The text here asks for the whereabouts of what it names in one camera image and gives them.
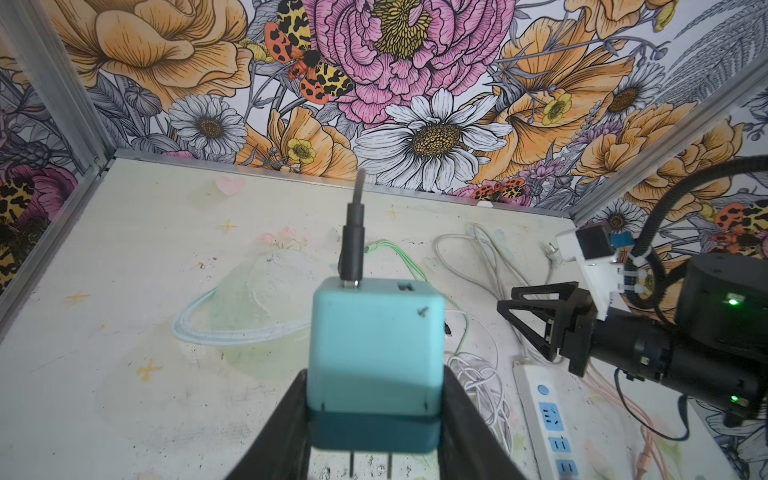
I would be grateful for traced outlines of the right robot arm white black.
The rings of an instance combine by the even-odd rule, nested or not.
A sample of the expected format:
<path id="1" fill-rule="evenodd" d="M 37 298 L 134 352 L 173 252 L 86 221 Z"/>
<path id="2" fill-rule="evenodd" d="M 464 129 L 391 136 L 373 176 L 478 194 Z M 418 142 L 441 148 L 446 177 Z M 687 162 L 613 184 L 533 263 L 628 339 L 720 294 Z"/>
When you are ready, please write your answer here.
<path id="1" fill-rule="evenodd" d="M 756 418 L 767 399 L 767 264 L 711 252 L 671 272 L 683 285 L 671 324 L 609 308 L 575 282 L 516 287 L 498 312 L 548 361 L 583 376 L 592 359 L 723 411 Z"/>

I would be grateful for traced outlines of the white blue power strip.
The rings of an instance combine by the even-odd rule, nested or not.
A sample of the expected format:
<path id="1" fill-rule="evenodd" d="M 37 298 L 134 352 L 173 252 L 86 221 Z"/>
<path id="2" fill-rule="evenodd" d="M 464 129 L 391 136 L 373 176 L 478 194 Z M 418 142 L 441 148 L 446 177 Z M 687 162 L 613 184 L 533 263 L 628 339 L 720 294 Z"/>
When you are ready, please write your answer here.
<path id="1" fill-rule="evenodd" d="M 583 479 L 583 455 L 561 411 L 554 377 L 539 365 L 513 367 L 526 426 L 541 479 Z"/>

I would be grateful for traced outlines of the teal green charger plug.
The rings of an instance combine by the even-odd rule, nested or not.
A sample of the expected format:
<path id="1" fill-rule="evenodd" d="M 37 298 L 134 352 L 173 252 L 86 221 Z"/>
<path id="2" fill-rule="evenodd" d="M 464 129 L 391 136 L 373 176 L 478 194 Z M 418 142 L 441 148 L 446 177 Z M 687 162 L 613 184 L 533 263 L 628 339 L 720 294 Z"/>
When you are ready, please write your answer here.
<path id="1" fill-rule="evenodd" d="M 426 454 L 441 431 L 445 302 L 423 281 L 368 278 L 314 292 L 308 435 L 321 450 Z"/>

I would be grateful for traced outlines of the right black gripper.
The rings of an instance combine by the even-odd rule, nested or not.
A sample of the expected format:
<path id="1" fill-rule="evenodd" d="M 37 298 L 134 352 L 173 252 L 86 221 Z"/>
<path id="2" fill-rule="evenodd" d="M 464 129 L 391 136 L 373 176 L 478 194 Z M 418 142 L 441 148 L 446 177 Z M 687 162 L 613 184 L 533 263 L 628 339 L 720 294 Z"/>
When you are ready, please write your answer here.
<path id="1" fill-rule="evenodd" d="M 753 419 L 767 400 L 767 365 L 706 346 L 680 330 L 611 308 L 596 318 L 590 293 L 575 281 L 512 289 L 497 311 L 547 361 L 568 360 L 568 371 L 585 375 L 596 359 L 633 378 L 661 384 L 730 415 Z M 515 311 L 544 324 L 538 334 Z"/>

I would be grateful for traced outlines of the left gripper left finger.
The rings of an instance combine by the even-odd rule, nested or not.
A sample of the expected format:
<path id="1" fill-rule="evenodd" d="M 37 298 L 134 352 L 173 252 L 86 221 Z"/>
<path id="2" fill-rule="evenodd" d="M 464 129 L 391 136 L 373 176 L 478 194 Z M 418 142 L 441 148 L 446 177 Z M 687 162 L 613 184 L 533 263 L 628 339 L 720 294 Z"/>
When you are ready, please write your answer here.
<path id="1" fill-rule="evenodd" d="M 307 370 L 300 370 L 266 424 L 226 480 L 308 478 L 311 444 Z"/>

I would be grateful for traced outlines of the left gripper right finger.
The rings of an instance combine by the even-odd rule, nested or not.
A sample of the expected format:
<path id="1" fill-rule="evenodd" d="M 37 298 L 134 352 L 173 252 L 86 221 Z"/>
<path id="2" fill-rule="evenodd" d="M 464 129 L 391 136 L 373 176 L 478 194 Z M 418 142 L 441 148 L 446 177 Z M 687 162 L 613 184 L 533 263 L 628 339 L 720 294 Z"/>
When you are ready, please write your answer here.
<path id="1" fill-rule="evenodd" d="M 439 479 L 524 480 L 447 365 L 443 376 Z"/>

